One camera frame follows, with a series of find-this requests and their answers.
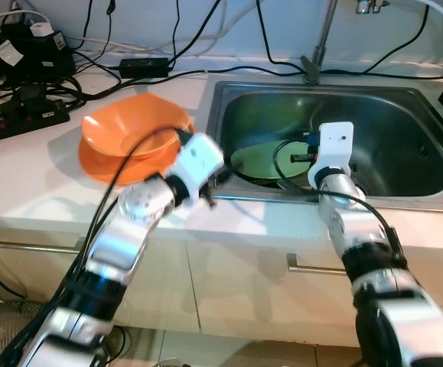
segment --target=orange plate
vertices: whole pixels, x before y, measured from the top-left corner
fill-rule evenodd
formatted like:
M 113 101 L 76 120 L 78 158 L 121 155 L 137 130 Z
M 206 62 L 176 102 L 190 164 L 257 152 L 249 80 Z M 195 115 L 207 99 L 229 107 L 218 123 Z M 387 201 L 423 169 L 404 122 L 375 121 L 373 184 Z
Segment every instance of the orange plate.
M 117 181 L 118 185 L 128 185 L 144 180 L 146 177 L 160 172 L 164 174 L 165 169 L 174 163 L 180 149 L 177 141 L 172 146 L 160 151 L 154 157 L 146 159 L 131 158 Z M 99 182 L 109 184 L 119 165 L 124 158 L 110 157 L 98 151 L 94 151 L 85 141 L 81 139 L 78 146 L 78 160 L 83 172 L 90 178 Z
M 96 151 L 125 157 L 137 141 L 158 128 L 172 125 L 185 130 L 189 126 L 189 115 L 166 99 L 143 93 L 85 116 L 82 119 L 82 133 Z M 175 132 L 161 132 L 147 139 L 133 155 L 152 157 L 176 141 Z

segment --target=green plate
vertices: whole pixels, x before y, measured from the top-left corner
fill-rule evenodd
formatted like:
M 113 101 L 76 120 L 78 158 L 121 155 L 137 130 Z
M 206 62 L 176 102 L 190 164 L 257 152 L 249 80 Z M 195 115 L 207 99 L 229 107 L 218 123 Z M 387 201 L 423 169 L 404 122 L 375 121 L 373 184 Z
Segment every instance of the green plate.
M 262 179 L 278 179 L 279 174 L 272 163 L 275 149 L 284 140 L 270 141 L 235 151 L 231 155 L 231 164 L 248 177 Z M 310 167 L 309 162 L 291 163 L 291 154 L 307 154 L 308 146 L 300 142 L 292 142 L 281 149 L 277 155 L 277 163 L 286 177 L 302 174 Z

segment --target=drawer handle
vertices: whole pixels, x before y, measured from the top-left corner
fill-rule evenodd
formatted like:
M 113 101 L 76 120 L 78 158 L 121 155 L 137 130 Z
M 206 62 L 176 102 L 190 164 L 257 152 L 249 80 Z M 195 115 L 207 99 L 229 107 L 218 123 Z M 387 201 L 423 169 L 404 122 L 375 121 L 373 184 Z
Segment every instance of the drawer handle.
M 309 273 L 309 274 L 325 274 L 325 275 L 344 275 L 347 273 L 343 269 L 337 268 L 320 268 L 315 266 L 300 266 L 296 254 L 288 254 L 288 270 L 291 273 Z
M 32 245 L 30 243 L 4 242 L 0 241 L 0 248 L 11 248 L 15 250 L 58 252 L 60 254 L 78 254 L 85 239 L 80 237 L 74 247 Z

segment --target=white countertop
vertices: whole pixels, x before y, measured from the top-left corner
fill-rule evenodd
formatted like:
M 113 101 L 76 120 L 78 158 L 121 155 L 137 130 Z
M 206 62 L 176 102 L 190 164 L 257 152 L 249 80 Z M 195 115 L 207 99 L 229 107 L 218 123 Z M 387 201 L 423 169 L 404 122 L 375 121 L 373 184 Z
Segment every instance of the white countertop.
M 88 102 L 71 121 L 0 141 L 0 227 L 84 233 L 106 185 L 89 179 L 77 159 L 82 116 L 102 106 L 149 91 L 183 107 L 203 131 L 220 80 L 300 83 L 254 73 L 189 76 L 156 86 L 136 86 L 100 101 Z M 96 93 L 113 81 L 102 74 L 80 77 L 84 91 Z M 443 83 L 385 80 L 376 77 L 324 76 L 322 84 L 411 86 L 420 89 L 443 115 L 437 102 Z M 203 203 L 182 208 L 163 219 L 155 238 L 236 241 L 266 245 L 328 247 L 327 231 L 311 204 L 221 200 L 215 210 Z M 383 210 L 404 246 L 443 248 L 443 213 Z

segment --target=sink basin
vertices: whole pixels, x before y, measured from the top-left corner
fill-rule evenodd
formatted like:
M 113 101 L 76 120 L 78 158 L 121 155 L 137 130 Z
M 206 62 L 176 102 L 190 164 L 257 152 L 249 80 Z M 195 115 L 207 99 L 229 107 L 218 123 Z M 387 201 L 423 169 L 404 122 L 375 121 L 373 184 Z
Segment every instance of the sink basin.
M 239 149 L 339 121 L 354 125 L 352 178 L 373 205 L 443 211 L 443 120 L 416 89 L 219 82 L 207 133 L 229 162 Z M 316 200 L 241 174 L 214 184 L 224 199 Z

